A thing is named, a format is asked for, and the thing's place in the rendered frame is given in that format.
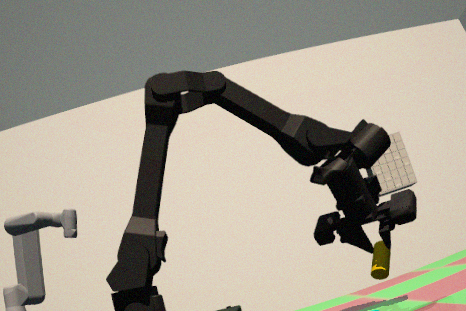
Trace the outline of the yellow tall cylinder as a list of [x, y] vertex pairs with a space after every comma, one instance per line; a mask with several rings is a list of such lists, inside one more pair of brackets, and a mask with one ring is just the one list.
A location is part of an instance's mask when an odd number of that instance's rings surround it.
[[384, 280], [389, 276], [391, 247], [386, 248], [383, 240], [374, 243], [371, 276]]

